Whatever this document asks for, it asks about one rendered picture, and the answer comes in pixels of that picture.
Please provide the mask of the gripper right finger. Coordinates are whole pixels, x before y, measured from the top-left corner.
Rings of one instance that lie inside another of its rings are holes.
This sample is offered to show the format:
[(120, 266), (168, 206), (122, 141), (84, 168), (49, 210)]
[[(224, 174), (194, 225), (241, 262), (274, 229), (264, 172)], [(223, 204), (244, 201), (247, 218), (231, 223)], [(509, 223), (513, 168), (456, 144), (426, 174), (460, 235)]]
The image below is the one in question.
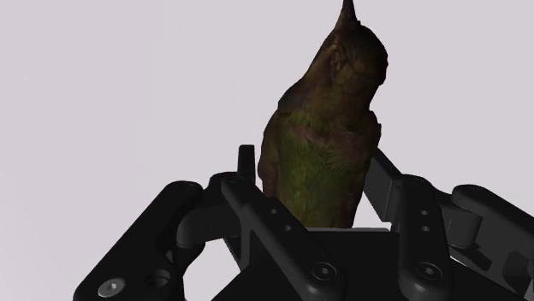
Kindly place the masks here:
[(381, 150), (364, 193), (399, 235), (398, 283), (408, 301), (534, 301), (534, 216), (483, 186), (442, 192)]

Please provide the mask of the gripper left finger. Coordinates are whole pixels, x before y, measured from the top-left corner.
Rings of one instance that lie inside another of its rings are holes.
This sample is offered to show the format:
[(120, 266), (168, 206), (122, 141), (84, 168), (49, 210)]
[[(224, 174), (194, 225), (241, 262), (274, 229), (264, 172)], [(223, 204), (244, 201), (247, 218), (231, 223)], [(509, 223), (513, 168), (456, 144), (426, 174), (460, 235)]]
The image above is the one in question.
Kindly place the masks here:
[(223, 239), (240, 272), (212, 301), (344, 301), (340, 264), (255, 185), (254, 148), (207, 187), (171, 182), (77, 286), (73, 301), (187, 301), (183, 276)]

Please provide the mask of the brown green bird figure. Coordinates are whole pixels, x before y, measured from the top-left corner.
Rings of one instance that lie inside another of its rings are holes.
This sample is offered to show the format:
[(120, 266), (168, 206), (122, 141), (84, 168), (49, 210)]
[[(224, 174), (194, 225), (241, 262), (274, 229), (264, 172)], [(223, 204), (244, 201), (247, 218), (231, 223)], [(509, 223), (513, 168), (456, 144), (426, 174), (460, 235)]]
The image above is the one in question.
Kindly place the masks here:
[(332, 31), (266, 124), (258, 161), (263, 193), (305, 227), (350, 228), (382, 133), (371, 102), (388, 52), (342, 0)]

